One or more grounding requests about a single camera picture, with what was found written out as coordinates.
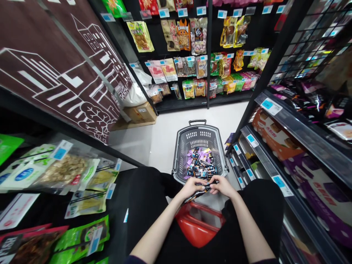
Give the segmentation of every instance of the product box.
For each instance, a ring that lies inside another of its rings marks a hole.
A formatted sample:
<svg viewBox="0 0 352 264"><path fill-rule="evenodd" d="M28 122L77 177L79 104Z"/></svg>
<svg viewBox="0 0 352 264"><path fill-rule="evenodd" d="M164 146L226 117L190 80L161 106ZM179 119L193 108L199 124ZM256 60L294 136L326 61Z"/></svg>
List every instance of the product box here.
<svg viewBox="0 0 352 264"><path fill-rule="evenodd" d="M148 102L135 107L125 107L124 112L136 124L154 122L157 118Z"/></svg>

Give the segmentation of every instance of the gray shopping basket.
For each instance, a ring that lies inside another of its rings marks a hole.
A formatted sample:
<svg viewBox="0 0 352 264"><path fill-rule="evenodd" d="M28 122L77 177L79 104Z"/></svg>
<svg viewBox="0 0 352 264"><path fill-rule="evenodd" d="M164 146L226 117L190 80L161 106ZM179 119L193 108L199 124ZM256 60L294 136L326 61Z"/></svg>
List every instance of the gray shopping basket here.
<svg viewBox="0 0 352 264"><path fill-rule="evenodd" d="M194 122L204 122L204 125L191 125ZM221 147L220 131L214 126L206 124L205 119L191 120L189 126L177 132L175 155L173 158L172 175L178 182L185 184L183 178L187 172L187 154L195 147L211 149L217 173L226 176L229 168L226 164L224 150Z"/></svg>

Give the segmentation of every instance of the white floor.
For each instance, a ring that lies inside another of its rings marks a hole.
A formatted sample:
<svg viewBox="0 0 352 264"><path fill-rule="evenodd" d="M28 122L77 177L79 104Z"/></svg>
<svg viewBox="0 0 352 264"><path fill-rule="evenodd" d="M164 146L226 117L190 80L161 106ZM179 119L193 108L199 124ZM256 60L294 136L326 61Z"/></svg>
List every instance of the white floor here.
<svg viewBox="0 0 352 264"><path fill-rule="evenodd" d="M135 160L157 168L161 172L171 173L177 131L188 126L189 120L206 119L208 125L220 130L222 144L231 132L235 132L244 114L248 102L212 106L210 109L192 109L173 113L162 113L155 125L142 126L110 133L109 145ZM227 161L230 172L227 175L230 183L239 189L235 175ZM122 163L121 170L133 168ZM227 200L221 194L205 194L197 202L215 210L221 210Z"/></svg>

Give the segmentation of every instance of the black shelf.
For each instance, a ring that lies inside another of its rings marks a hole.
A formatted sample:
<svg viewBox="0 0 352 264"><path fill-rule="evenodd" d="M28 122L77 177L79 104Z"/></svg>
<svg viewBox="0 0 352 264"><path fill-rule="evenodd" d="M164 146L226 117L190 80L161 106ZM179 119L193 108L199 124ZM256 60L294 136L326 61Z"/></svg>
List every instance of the black shelf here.
<svg viewBox="0 0 352 264"><path fill-rule="evenodd" d="M272 117L352 189L352 149L345 147L331 133L309 122L305 116L290 108L268 90L264 90L255 101L261 105L267 98L282 107Z"/></svg>
<svg viewBox="0 0 352 264"><path fill-rule="evenodd" d="M254 147L253 150L270 177L273 178L280 175L284 180L283 188L286 187L292 192L293 196L286 196L285 200L325 262L348 263L340 248L331 239L308 205L303 201L303 198L295 188L293 180L285 173L283 165L273 155L271 149L263 142L261 136L249 125L243 127L241 132L246 139L247 136L252 135L252 137L259 143L259 145Z"/></svg>

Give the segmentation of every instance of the hanging snack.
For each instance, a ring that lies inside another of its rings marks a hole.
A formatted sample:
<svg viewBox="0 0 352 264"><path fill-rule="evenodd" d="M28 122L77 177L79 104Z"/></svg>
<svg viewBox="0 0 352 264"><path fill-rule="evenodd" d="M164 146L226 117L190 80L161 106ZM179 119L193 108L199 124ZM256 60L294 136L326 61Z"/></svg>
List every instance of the hanging snack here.
<svg viewBox="0 0 352 264"><path fill-rule="evenodd" d="M182 82L182 88L184 93L184 99L188 100L190 98L194 99L194 86L192 80L185 80Z"/></svg>
<svg viewBox="0 0 352 264"><path fill-rule="evenodd" d="M224 28L221 34L220 46L224 48L232 48L235 44L235 27L237 18L227 16L224 19Z"/></svg>
<svg viewBox="0 0 352 264"><path fill-rule="evenodd" d="M176 32L176 21L163 19L161 21L161 27L168 45L168 51L180 51L179 38Z"/></svg>
<svg viewBox="0 0 352 264"><path fill-rule="evenodd" d="M157 0L159 9L167 8L170 12L176 11L173 0Z"/></svg>
<svg viewBox="0 0 352 264"><path fill-rule="evenodd" d="M164 72L166 81L177 81L177 73L175 65L173 64L173 59L164 59L160 61L162 71Z"/></svg>
<svg viewBox="0 0 352 264"><path fill-rule="evenodd" d="M236 38L234 48L242 47L246 43L247 27L250 22L250 16L242 16L236 23Z"/></svg>
<svg viewBox="0 0 352 264"><path fill-rule="evenodd" d="M159 60L148 61L146 66L149 69L150 74L153 76L156 84L166 83L166 78Z"/></svg>
<svg viewBox="0 0 352 264"><path fill-rule="evenodd" d="M238 50L236 52L236 57L235 57L234 63L233 63L235 71L242 70L242 67L243 67L243 54L244 54L244 50L243 49L240 49L240 50Z"/></svg>
<svg viewBox="0 0 352 264"><path fill-rule="evenodd" d="M207 60L201 60L201 56L198 56L196 58L196 61L197 61L197 79L206 77Z"/></svg>
<svg viewBox="0 0 352 264"><path fill-rule="evenodd" d="M192 55L206 54L206 34L208 19L191 18Z"/></svg>
<svg viewBox="0 0 352 264"><path fill-rule="evenodd" d="M133 40L135 41L138 52L154 51L153 44L150 40L147 24L142 21L127 22L127 26Z"/></svg>
<svg viewBox="0 0 352 264"><path fill-rule="evenodd" d="M151 15L159 15L157 0L139 0L140 10L150 10Z"/></svg>
<svg viewBox="0 0 352 264"><path fill-rule="evenodd" d="M191 50L190 22L186 18L177 21L180 50Z"/></svg>

